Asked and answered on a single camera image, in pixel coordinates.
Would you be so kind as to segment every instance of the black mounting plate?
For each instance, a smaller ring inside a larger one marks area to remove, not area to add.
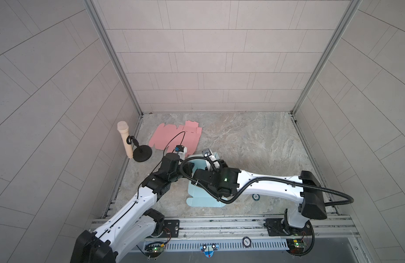
[[[267,226],[268,236],[302,236],[302,232],[305,231],[305,236],[311,236],[312,231],[308,224],[305,224],[302,229],[290,228],[290,233],[283,231],[284,218],[267,218],[265,224]]]
[[[171,237],[178,237],[179,236],[179,220],[165,220],[163,228],[167,228],[172,233]],[[167,238],[168,235],[165,231],[162,231],[162,234],[158,237],[148,236],[147,238]]]

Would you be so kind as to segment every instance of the black round base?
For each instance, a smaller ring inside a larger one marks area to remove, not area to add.
[[[133,159],[136,162],[145,162],[151,157],[153,150],[151,150],[151,147],[148,145],[140,145],[140,147],[142,152],[136,148],[134,150]]]

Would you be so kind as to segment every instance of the pink cardboard sheet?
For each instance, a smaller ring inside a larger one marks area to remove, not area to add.
[[[174,124],[164,123],[160,124],[153,136],[149,141],[149,146],[153,147],[155,145],[156,149],[164,150],[169,141],[175,137],[178,133],[184,131],[185,137],[182,145],[185,146],[188,150],[186,156],[193,155],[197,149],[198,142],[201,137],[203,128],[198,127],[199,123],[187,120],[185,125],[179,125],[177,128]],[[183,134],[178,135],[173,141],[170,142],[169,147],[166,152],[172,152],[176,145],[181,144]]]

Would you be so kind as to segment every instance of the metal corner post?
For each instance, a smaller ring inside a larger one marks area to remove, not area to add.
[[[349,5],[346,8],[346,11],[344,12],[342,19],[340,19],[339,24],[337,25],[336,30],[334,31],[330,41],[328,42],[324,52],[322,53],[320,59],[317,62],[317,65],[314,68],[314,71],[312,71],[312,74],[306,82],[305,88],[302,90],[301,95],[299,96],[298,101],[295,104],[295,107],[293,107],[291,113],[293,116],[298,112],[298,110],[301,107],[302,102],[308,96],[308,92],[310,91],[311,87],[314,85],[315,81],[317,80],[318,76],[320,75],[324,65],[326,64],[328,58],[332,54],[334,48],[336,47],[337,43],[339,42],[340,38],[342,37],[344,31],[347,28],[347,25],[350,23],[352,20],[353,16],[355,15],[356,11],[358,10],[359,4],[362,2],[362,0],[352,0]]]
[[[89,14],[91,21],[93,22],[94,27],[103,43],[103,46],[108,51],[108,55],[110,57],[110,60],[113,62],[113,66],[115,67],[116,73],[118,74],[124,87],[126,87],[128,95],[132,99],[133,104],[134,104],[135,108],[137,109],[140,117],[142,117],[143,111],[141,110],[140,105],[138,104],[138,101],[137,101],[136,97],[134,96],[134,93],[132,92],[131,85],[125,76],[125,72],[122,69],[122,66],[118,60],[118,57],[116,56],[116,52],[113,49],[112,44],[110,43],[109,36],[107,35],[106,30],[104,29],[104,26],[100,20],[100,17],[95,9],[93,0],[83,0],[83,2],[84,2],[84,7],[87,10],[87,13]]]

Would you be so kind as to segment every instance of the white arm segment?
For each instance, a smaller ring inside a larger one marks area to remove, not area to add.
[[[266,176],[259,175],[252,172],[247,172],[242,170],[237,177],[237,183],[239,184],[238,191],[244,186],[248,181],[255,179],[257,177],[276,177],[280,179],[286,179],[298,183],[302,183],[302,180],[298,176],[290,177],[280,177],[280,176]],[[299,212],[299,204],[304,201],[304,198],[301,197],[301,192],[303,192],[303,187],[292,187],[291,185],[273,182],[273,181],[259,181],[258,183],[253,183],[250,185],[242,194],[262,194],[271,197],[280,197],[290,201],[293,201],[295,204],[292,205],[287,211],[287,220],[290,226],[296,228],[303,228],[305,223],[309,220],[302,216]]]
[[[156,227],[153,218],[143,213],[157,202],[157,195],[148,187],[140,187],[139,195],[138,201],[135,194],[119,212],[95,230],[100,240],[109,240],[112,251],[118,252],[116,262],[151,235]]]

